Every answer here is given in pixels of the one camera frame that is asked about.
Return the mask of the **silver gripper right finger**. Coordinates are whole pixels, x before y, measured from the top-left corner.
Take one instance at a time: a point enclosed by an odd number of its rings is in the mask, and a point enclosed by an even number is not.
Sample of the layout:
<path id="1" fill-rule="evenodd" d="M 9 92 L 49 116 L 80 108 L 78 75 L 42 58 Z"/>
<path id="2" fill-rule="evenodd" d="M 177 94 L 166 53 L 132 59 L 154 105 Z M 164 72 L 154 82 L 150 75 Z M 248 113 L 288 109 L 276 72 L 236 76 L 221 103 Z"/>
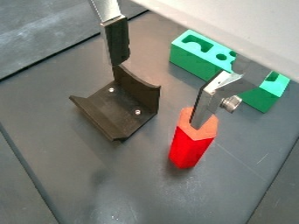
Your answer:
<path id="1" fill-rule="evenodd" d="M 232 73 L 221 71 L 200 88 L 190 112 L 190 126 L 197 130 L 218 108 L 232 113 L 241 103 L 238 94 L 256 88 L 269 74 L 269 68 L 238 55 L 232 62 Z"/>

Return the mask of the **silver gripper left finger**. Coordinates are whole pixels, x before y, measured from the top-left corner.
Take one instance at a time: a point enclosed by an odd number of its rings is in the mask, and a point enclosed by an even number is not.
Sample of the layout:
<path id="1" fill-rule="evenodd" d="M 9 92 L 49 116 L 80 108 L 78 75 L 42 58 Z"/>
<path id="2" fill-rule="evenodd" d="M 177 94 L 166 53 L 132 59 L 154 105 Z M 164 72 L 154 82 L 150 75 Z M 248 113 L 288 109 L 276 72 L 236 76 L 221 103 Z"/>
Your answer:
<path id="1" fill-rule="evenodd" d="M 129 57 L 126 17 L 120 12 L 117 0 L 88 0 L 88 3 L 98 20 L 110 66 L 114 67 Z"/>

